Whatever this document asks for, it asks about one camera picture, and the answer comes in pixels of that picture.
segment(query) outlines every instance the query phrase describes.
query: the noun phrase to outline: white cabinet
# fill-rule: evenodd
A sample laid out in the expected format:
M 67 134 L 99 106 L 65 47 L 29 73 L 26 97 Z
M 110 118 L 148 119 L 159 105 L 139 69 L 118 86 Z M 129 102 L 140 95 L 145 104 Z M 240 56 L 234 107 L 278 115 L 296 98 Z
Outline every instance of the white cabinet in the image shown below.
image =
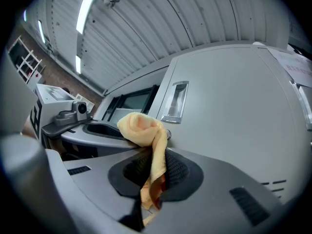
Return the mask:
M 162 122 L 172 132 L 169 146 L 233 164 L 283 202 L 300 192 L 311 172 L 312 134 L 290 77 L 265 46 L 174 58 L 149 115 L 161 120 L 171 87 L 181 81 L 188 81 L 181 123 Z

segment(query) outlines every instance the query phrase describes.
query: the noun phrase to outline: white ceiling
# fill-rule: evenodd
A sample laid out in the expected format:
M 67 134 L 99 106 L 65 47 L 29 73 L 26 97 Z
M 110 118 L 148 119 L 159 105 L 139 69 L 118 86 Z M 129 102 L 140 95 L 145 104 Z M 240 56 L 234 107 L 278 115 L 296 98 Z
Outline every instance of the white ceiling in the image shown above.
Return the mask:
M 112 8 L 103 1 L 94 2 L 78 49 L 82 74 L 103 89 L 203 44 L 251 40 L 286 47 L 288 42 L 288 12 L 278 0 L 119 0 Z M 36 0 L 27 12 L 34 28 L 44 21 L 51 45 L 72 67 L 81 2 Z

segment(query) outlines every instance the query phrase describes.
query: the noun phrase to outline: black vent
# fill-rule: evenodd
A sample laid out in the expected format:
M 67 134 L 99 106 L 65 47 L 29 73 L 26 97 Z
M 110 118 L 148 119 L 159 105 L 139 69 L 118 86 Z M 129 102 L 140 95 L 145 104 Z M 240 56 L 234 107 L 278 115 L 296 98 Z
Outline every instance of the black vent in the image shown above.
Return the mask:
M 165 153 L 165 158 L 167 167 L 167 172 L 165 173 L 166 189 L 168 190 L 185 180 L 189 174 L 189 169 L 169 152 Z
M 152 165 L 152 153 L 134 159 L 123 169 L 123 175 L 139 187 L 148 179 Z
M 245 188 L 234 188 L 230 190 L 230 194 L 253 226 L 258 225 L 270 216 L 264 210 L 264 208 L 246 191 Z
M 123 136 L 119 130 L 116 130 L 113 127 L 106 126 L 103 124 L 90 124 L 87 126 L 87 130 L 92 132 L 92 133 L 96 133 L 96 134 L 123 138 Z
M 68 173 L 71 176 L 71 175 L 75 175 L 75 174 L 80 174 L 80 173 L 86 172 L 88 170 L 91 170 L 91 169 L 89 167 L 87 167 L 87 166 L 82 166 L 82 167 L 78 167 L 78 168 L 74 168 L 74 169 L 69 169 Z

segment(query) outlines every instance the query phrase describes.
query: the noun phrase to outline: black label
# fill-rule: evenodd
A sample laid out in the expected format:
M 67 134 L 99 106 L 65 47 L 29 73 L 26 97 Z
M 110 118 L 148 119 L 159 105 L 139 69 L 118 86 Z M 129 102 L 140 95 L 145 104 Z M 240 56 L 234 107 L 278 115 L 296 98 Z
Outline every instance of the black label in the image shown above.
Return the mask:
M 35 130 L 35 133 L 37 135 L 37 138 L 39 139 L 39 126 L 40 126 L 40 117 L 41 117 L 41 109 L 42 104 L 38 98 L 36 105 L 34 106 L 34 109 L 30 112 L 30 122 Z

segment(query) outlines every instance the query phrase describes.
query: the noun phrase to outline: brick wall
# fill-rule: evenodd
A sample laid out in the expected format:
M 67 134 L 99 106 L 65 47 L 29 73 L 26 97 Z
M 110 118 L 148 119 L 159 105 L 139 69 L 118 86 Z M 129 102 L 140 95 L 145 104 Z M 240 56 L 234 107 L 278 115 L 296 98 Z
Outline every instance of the brick wall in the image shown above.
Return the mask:
M 41 47 L 21 25 L 17 25 L 13 30 L 8 40 L 7 47 L 10 48 L 19 36 L 21 36 L 21 39 L 27 48 L 33 50 L 38 59 L 42 59 L 42 65 L 46 66 L 41 73 L 45 80 L 45 84 L 61 88 L 67 87 L 74 96 L 81 94 L 83 97 L 95 104 L 92 109 L 92 114 L 94 114 L 102 101 L 102 97 L 64 71 L 53 59 L 49 57 L 48 54 L 41 49 Z

